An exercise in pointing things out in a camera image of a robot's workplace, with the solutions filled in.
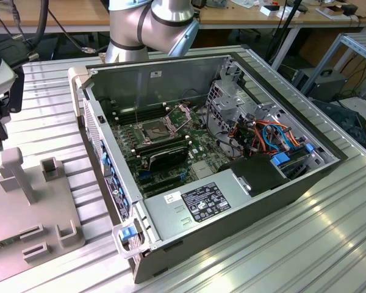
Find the table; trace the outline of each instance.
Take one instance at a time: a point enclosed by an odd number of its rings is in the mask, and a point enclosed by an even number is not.
[[[17,0],[16,7],[25,33],[37,30],[40,3],[40,0]],[[68,32],[110,31],[110,15],[100,0],[50,0],[49,8]],[[0,9],[0,17],[10,32],[19,33],[10,12]],[[62,32],[50,15],[45,32]],[[0,25],[0,34],[4,33],[5,30]]]
[[[98,58],[24,66],[24,109],[7,124],[4,147],[19,146],[24,164],[62,160],[76,203],[84,247],[0,282],[0,292],[331,292],[366,289],[366,151],[252,50],[192,49],[188,55],[235,51],[280,91],[349,159],[294,204],[142,284],[117,252],[112,224],[73,114],[67,70]],[[165,57],[159,52],[152,59]],[[247,88],[261,101],[266,94]]]
[[[363,2],[366,9],[366,0],[355,0],[355,3]],[[18,10],[22,19],[22,27],[25,33],[33,33],[37,30],[40,0],[18,0]],[[109,14],[100,0],[51,0],[49,8],[68,32],[102,32],[109,31]],[[294,39],[301,28],[304,27],[362,27],[366,32],[366,19],[360,23],[357,21],[333,21],[315,10],[315,6],[308,6],[309,11],[301,14],[290,23],[290,32],[285,42],[276,55],[272,67],[277,70],[282,63],[287,51],[290,49]],[[10,12],[0,10],[0,16],[9,30],[17,33]],[[216,9],[205,7],[201,9],[201,29],[263,29],[276,28],[279,18],[276,16],[267,17],[259,12],[258,7],[246,9],[231,1],[227,9]],[[61,32],[60,28],[49,16],[46,26],[46,33]]]

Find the motherboard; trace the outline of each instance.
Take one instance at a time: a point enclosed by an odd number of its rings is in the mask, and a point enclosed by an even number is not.
[[[167,114],[161,118],[144,120],[142,113],[135,111],[134,121],[124,116],[110,122],[145,198],[210,176],[233,157],[209,134],[202,109],[195,110],[187,103],[162,107]],[[148,111],[145,117],[151,116],[152,110]]]

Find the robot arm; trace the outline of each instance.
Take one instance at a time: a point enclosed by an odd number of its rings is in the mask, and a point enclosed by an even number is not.
[[[183,56],[199,23],[190,0],[111,0],[106,63],[147,60],[147,46]]]

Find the aluminum workbench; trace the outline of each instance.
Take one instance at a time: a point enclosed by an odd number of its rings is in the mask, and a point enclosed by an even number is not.
[[[349,160],[294,204],[134,284],[110,235],[112,225],[75,123],[66,75],[69,67],[100,61],[27,64],[23,111],[12,116],[4,147],[19,146],[25,167],[51,156],[64,161],[87,243],[0,282],[0,292],[366,292],[366,151],[252,51],[231,46],[189,54],[230,51],[238,52]],[[253,82],[246,86],[265,96]]]

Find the white sticker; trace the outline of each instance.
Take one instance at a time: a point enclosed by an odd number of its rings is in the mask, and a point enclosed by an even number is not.
[[[162,72],[161,71],[153,71],[151,72],[151,78],[161,78]]]
[[[173,203],[174,201],[181,200],[182,197],[180,191],[177,191],[174,192],[173,194],[164,195],[164,199],[168,204],[170,204]]]

